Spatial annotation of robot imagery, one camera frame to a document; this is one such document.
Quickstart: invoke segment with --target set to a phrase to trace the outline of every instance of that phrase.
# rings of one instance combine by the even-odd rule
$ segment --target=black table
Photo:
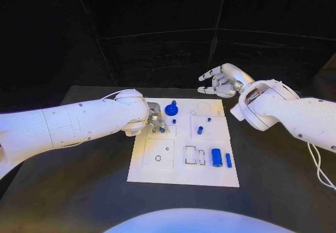
[[[116,87],[70,89],[63,104],[94,100]],[[191,89],[138,88],[145,97],[220,99]],[[130,218],[171,208],[230,211],[298,232],[336,231],[336,191],[321,184],[308,144],[282,124],[266,132],[230,113],[224,99],[240,188],[128,182],[135,137],[119,132],[25,161],[0,201],[0,232],[103,232]],[[321,149],[336,182],[336,154]]]

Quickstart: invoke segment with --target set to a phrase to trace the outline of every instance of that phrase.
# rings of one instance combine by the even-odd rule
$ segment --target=white board
[[[165,107],[174,100],[179,112],[168,116]],[[146,98],[146,101],[159,103],[169,130],[162,133],[149,125],[136,136],[128,181],[240,187],[223,101],[161,98]],[[187,163],[187,147],[195,147],[188,155],[192,161],[197,157],[197,164],[191,160]],[[221,149],[223,167],[213,165],[214,148]],[[227,153],[233,168],[227,166]]]

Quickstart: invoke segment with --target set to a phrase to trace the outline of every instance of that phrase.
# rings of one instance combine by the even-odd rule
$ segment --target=cable
[[[106,99],[106,98],[109,98],[112,95],[115,95],[115,94],[117,94],[117,93],[120,93],[123,91],[136,91],[136,89],[126,89],[126,90],[117,91],[117,92],[109,94],[106,97],[103,97],[102,100]]]
[[[66,146],[66,147],[55,148],[55,150],[57,150],[57,149],[63,149],[63,148],[68,148],[68,147],[79,146],[79,145],[81,145],[83,143],[84,143],[84,142],[80,142],[80,143],[77,143],[77,144],[73,144],[73,145],[70,145],[70,146]]]
[[[309,150],[311,150],[311,155],[312,155],[312,158],[314,158],[314,162],[315,162],[315,165],[316,165],[316,167],[318,167],[318,178],[319,178],[321,182],[322,182],[327,186],[329,186],[331,188],[334,188],[334,189],[336,190],[335,184],[332,183],[332,181],[329,180],[329,178],[328,178],[325,172],[324,172],[322,169],[321,169],[321,152],[319,152],[316,146],[314,145],[314,148],[315,148],[315,150],[316,150],[318,157],[319,157],[319,163],[318,163],[318,162],[316,162],[316,158],[315,158],[315,155],[314,155],[314,151],[312,151],[311,143],[309,143],[309,142],[308,142],[308,146],[309,146]],[[325,183],[325,182],[322,181],[322,179],[321,179],[321,174],[324,175],[324,177],[327,178],[327,180],[328,180],[329,183]]]

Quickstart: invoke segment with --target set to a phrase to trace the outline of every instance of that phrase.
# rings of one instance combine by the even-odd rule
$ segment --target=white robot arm
[[[120,91],[115,100],[106,99],[109,96],[0,115],[0,179],[22,161],[48,150],[76,146],[120,130],[135,136],[149,123],[168,129],[161,105],[148,103],[141,92]]]
[[[240,101],[231,109],[239,120],[247,120],[257,130],[267,130],[282,122],[301,140],[336,152],[336,103],[315,98],[301,98],[279,81],[254,81],[247,73],[227,63],[207,72],[200,80],[213,78],[213,87],[198,91],[233,97]]]

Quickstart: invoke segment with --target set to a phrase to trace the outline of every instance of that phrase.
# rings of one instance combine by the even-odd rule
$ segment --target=robotic hand
[[[336,103],[315,98],[302,99],[279,81],[254,81],[249,74],[227,63],[208,71],[200,80],[213,78],[213,87],[200,87],[205,94],[230,98],[240,92],[231,113],[240,121],[267,130],[282,122],[301,140],[336,152]]]
[[[161,105],[148,103],[136,90],[100,100],[28,112],[0,114],[0,179],[34,155],[80,145],[120,130],[142,133],[148,124],[168,129]]]

